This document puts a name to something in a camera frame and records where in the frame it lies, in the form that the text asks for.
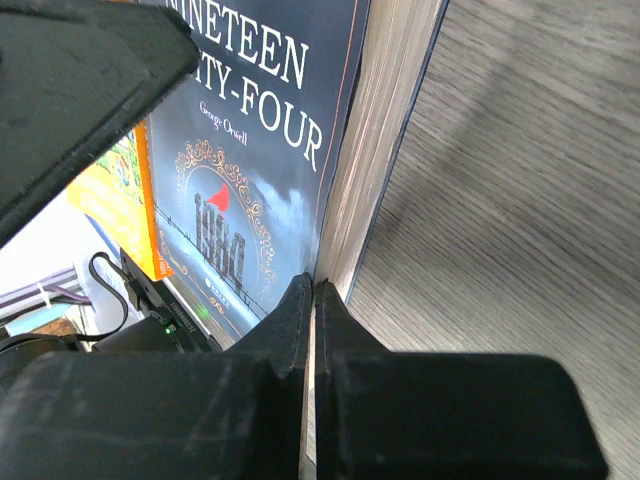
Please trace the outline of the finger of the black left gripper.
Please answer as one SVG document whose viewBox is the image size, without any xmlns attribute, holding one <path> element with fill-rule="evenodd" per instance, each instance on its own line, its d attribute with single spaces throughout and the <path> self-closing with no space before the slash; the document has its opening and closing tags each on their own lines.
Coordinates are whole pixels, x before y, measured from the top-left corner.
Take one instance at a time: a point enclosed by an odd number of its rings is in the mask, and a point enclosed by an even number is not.
<svg viewBox="0 0 640 480">
<path fill-rule="evenodd" d="M 1 241 L 198 64 L 175 10 L 117 1 L 1 4 Z"/>
</svg>

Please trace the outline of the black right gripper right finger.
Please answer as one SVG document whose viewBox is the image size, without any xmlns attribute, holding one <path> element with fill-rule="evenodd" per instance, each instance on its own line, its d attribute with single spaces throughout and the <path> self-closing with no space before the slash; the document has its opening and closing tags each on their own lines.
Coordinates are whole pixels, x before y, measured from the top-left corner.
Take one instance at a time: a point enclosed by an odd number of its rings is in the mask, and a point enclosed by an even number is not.
<svg viewBox="0 0 640 480">
<path fill-rule="evenodd" d="M 321 479 L 605 479 L 579 391 L 531 354 L 393 352 L 315 290 Z"/>
</svg>

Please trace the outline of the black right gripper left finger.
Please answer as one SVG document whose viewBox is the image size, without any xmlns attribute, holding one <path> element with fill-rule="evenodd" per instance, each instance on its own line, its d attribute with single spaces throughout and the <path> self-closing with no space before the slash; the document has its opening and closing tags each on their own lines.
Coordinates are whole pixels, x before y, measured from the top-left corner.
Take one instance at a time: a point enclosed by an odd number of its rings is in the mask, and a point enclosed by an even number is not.
<svg viewBox="0 0 640 480">
<path fill-rule="evenodd" d="M 5 479 L 295 479 L 313 286 L 221 353 L 64 353 L 1 404 Z"/>
</svg>

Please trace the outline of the dark blue 1984 book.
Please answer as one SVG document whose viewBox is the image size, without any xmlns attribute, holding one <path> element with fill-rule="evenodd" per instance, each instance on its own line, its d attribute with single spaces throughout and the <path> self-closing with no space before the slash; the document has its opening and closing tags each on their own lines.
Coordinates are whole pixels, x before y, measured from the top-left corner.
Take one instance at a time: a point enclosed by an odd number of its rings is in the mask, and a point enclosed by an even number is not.
<svg viewBox="0 0 640 480">
<path fill-rule="evenodd" d="M 234 343 L 292 278 L 347 297 L 443 1 L 173 1 L 195 71 L 148 120 L 162 258 L 196 330 Z"/>
</svg>

